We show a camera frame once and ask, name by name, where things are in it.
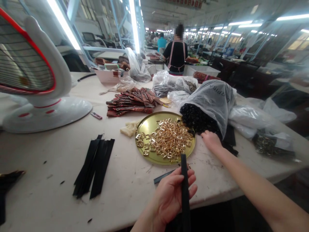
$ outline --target cardboard box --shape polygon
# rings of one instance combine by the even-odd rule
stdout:
[[[95,70],[97,77],[99,78],[101,83],[119,83],[119,77],[121,75],[121,71],[104,71],[104,70]],[[130,76],[130,70],[124,72],[124,76]]]

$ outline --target black shirt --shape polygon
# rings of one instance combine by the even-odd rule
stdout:
[[[165,58],[168,58],[171,56],[171,50],[172,50],[172,43],[173,42],[170,42],[164,53],[163,53],[163,56]],[[188,57],[188,46],[186,43],[184,43],[185,45],[185,52],[186,52],[186,57]],[[184,71],[184,57],[183,57],[183,44],[181,42],[174,42],[174,49],[173,49],[173,55],[172,55],[172,60],[171,60],[171,68],[170,68],[170,71],[171,72],[183,72]]]

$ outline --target apron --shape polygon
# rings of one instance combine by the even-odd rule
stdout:
[[[181,42],[183,44],[183,58],[184,58],[184,61],[186,60],[186,51],[185,51],[185,45],[184,45],[184,42],[181,41],[181,40],[173,40],[173,43],[172,43],[172,50],[171,50],[171,55],[170,55],[170,61],[168,63],[168,69],[170,69],[170,67],[174,67],[174,68],[177,68],[179,73],[180,73],[180,69],[184,66],[184,64],[180,67],[175,67],[173,65],[171,65],[171,61],[172,61],[172,56],[173,56],[173,49],[174,49],[174,42]]]

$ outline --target white fan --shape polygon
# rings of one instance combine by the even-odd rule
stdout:
[[[33,17],[27,17],[24,25],[26,31],[0,8],[0,92],[29,102],[4,118],[3,129],[46,131],[87,115],[90,102],[64,97],[71,90],[71,75],[53,42]]]

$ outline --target round tray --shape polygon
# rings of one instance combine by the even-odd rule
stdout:
[[[137,131],[135,136],[140,134],[141,132],[144,132],[145,134],[151,134],[152,132],[155,132],[155,129],[158,128],[158,124],[156,121],[160,120],[165,120],[165,119],[172,119],[172,122],[176,121],[178,118],[181,118],[181,115],[173,113],[173,112],[167,112],[167,111],[161,111],[161,112],[156,112],[148,115],[145,117],[137,126]],[[149,140],[143,139],[144,143],[148,143]],[[195,137],[193,137],[191,141],[191,147],[186,147],[185,153],[187,158],[191,155],[193,149],[195,146]],[[143,156],[144,148],[139,148],[139,152]],[[149,156],[143,156],[146,160],[153,162],[155,164],[160,164],[160,165],[174,165],[177,163],[181,162],[181,159],[175,162],[170,162],[167,158],[163,159],[162,156],[157,155],[155,151],[149,152]]]

